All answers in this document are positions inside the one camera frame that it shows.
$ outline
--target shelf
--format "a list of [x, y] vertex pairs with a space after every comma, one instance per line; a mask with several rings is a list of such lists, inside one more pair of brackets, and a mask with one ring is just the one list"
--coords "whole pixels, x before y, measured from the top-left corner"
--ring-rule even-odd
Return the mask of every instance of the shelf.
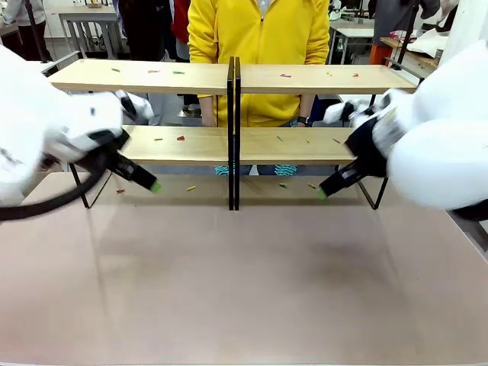
[[50, 76], [49, 80], [59, 89], [74, 92], [124, 90], [225, 95], [228, 68], [224, 64], [80, 59]]
[[383, 94], [416, 86], [386, 66], [244, 65], [243, 94]]
[[[228, 163], [226, 129], [148, 126], [125, 128], [131, 140], [123, 154], [135, 162], [155, 165]], [[354, 158], [341, 143], [350, 133], [351, 129], [336, 127], [243, 128], [241, 164], [347, 164]], [[179, 136], [185, 136], [185, 141], [177, 141]]]

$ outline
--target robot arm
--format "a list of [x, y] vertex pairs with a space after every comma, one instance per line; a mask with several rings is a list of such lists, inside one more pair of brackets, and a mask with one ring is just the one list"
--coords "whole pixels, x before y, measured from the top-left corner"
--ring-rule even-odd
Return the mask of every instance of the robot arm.
[[488, 44], [480, 41], [430, 75], [413, 95], [388, 91], [367, 108], [328, 110], [348, 120], [356, 161], [322, 184], [326, 196], [366, 176], [385, 177], [417, 204], [488, 219]]
[[[118, 152], [129, 139], [122, 128], [123, 116], [150, 118], [147, 101], [122, 91], [67, 95], [2, 46], [0, 68], [9, 71], [2, 74], [0, 89], [0, 221], [61, 207], [91, 189], [106, 169], [149, 190], [158, 189], [154, 175]], [[17, 207], [18, 192], [46, 157], [74, 162], [91, 177], [55, 199]]]

